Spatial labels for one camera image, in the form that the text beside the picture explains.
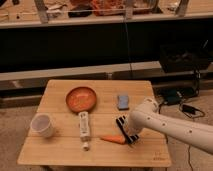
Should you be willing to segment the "black striped gripper body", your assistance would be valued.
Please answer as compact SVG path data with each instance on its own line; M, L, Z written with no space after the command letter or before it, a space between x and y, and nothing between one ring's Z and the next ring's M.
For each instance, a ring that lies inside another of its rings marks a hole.
M117 118L116 124L119 127L119 129L121 130L121 132L125 138L125 142L127 144L133 144L139 139L139 136L137 134L135 134L135 135L128 134L128 124L127 124L127 120L126 120L125 116L121 116L121 117Z

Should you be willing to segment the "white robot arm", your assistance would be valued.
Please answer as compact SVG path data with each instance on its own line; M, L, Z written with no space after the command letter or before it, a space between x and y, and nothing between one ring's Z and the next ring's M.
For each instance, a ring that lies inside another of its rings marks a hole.
M159 105L153 98L145 98L128 116L116 119L129 144L138 139L144 128L148 128L213 154L213 126L164 116L158 113L158 109Z

